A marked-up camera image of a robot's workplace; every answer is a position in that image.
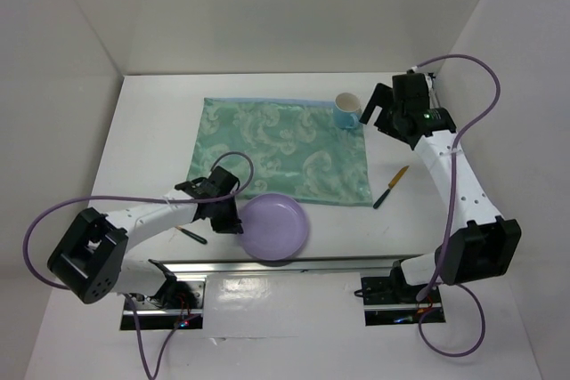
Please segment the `lilac plastic plate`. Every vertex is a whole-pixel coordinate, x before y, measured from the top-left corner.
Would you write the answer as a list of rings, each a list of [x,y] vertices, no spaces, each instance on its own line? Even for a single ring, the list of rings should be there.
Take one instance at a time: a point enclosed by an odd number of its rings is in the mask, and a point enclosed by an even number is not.
[[[277,262],[294,256],[306,243],[310,223],[293,198],[266,193],[252,198],[238,211],[243,233],[238,240],[250,256]]]

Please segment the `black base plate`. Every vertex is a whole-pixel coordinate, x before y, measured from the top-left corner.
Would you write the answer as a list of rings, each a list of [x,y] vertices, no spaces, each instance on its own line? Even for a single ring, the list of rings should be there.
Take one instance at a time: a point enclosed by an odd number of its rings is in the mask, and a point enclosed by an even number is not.
[[[362,298],[365,305],[416,304],[416,296],[422,286],[410,286],[400,279],[389,277],[362,277],[361,287],[354,296]]]
[[[197,310],[203,306],[204,280],[166,279],[154,294],[130,293],[138,308],[145,310]]]

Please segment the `light blue mug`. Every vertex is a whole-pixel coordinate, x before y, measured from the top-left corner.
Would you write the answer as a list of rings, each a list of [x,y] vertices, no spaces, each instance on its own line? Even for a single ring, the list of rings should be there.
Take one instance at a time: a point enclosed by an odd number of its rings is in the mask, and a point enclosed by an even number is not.
[[[352,130],[360,125],[361,103],[352,93],[341,93],[335,99],[333,122],[336,127]]]

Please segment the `gold fork green handle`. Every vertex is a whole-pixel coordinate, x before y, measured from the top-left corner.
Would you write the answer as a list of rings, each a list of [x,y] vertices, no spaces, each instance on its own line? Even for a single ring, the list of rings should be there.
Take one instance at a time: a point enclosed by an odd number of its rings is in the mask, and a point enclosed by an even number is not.
[[[200,235],[198,235],[198,234],[196,234],[190,230],[187,230],[183,227],[176,227],[176,229],[178,231],[180,231],[184,236],[200,243],[201,245],[206,245],[208,243],[208,241],[205,238],[201,237]]]

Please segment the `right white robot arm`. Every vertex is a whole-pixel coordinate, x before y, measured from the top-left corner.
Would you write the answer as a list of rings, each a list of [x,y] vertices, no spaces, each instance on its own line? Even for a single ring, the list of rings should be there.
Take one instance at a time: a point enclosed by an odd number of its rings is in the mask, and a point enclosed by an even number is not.
[[[433,252],[395,264],[388,281],[399,302],[418,301],[439,284],[449,286],[504,275],[522,230],[487,197],[469,164],[460,134],[444,108],[430,105],[422,77],[396,78],[374,88],[360,121],[410,146],[422,160],[448,206],[444,240]]]

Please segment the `aluminium frame rail front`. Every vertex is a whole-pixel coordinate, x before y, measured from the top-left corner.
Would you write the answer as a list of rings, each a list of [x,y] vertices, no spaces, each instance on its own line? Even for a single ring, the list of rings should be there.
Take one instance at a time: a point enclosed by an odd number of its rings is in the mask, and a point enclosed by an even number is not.
[[[210,261],[161,261],[175,274],[277,274],[277,273],[324,273],[356,271],[365,274],[388,275],[396,262],[404,256],[356,256],[313,257],[284,261],[255,260],[210,260]]]

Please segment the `teal patterned satin cloth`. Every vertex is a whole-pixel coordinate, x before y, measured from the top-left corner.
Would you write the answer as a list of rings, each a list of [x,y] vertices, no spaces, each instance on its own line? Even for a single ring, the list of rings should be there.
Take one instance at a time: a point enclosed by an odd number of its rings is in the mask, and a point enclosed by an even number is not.
[[[219,160],[252,181],[242,197],[281,193],[299,202],[371,206],[363,129],[341,129],[330,101],[206,98],[188,178]]]

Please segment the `aluminium frame rail right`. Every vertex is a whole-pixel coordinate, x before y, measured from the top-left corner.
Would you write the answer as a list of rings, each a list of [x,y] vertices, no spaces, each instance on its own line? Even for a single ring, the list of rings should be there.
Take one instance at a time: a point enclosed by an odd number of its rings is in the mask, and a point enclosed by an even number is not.
[[[440,108],[441,103],[439,101],[437,91],[436,91],[436,74],[432,72],[428,72],[424,74],[427,87],[428,87],[428,94],[430,99],[430,106],[432,108]]]

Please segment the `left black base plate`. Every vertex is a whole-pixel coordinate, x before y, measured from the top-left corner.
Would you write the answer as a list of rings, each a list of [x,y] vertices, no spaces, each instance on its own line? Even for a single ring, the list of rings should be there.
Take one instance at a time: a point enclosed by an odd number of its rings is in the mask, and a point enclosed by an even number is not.
[[[166,279],[154,294],[130,293],[138,308],[145,310],[197,310],[203,306],[204,280]]]

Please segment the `aluminium frame rail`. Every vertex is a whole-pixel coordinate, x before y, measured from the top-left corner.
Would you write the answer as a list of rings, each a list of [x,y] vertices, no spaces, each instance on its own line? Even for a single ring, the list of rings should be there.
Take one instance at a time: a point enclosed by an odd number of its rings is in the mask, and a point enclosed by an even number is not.
[[[428,72],[424,74],[427,87],[428,87],[428,94],[430,99],[430,106],[432,108],[440,108],[441,103],[439,101],[437,91],[436,91],[436,74],[432,72]]]
[[[255,260],[210,260],[210,261],[161,261],[175,274],[277,274],[277,273],[324,273],[356,271],[365,274],[388,275],[396,262],[404,256],[356,256],[313,257],[284,261]]]

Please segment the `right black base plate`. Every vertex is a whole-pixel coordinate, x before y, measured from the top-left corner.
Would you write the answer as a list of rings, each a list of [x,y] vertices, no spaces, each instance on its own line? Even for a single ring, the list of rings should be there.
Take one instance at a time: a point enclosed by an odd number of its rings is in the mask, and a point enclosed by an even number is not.
[[[362,298],[365,305],[416,304],[416,296],[422,286],[410,286],[400,279],[389,277],[362,277],[361,287],[354,296]]]

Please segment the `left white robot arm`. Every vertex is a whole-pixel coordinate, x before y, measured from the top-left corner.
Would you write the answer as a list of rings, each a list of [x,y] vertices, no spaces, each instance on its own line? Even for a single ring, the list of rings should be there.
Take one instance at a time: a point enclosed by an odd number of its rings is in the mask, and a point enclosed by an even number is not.
[[[47,267],[82,303],[117,293],[144,295],[153,306],[167,307],[187,287],[164,263],[126,254],[161,232],[199,220],[210,220],[218,234],[241,234],[235,199],[220,201],[211,190],[183,182],[156,202],[107,214],[87,208],[69,226]]]

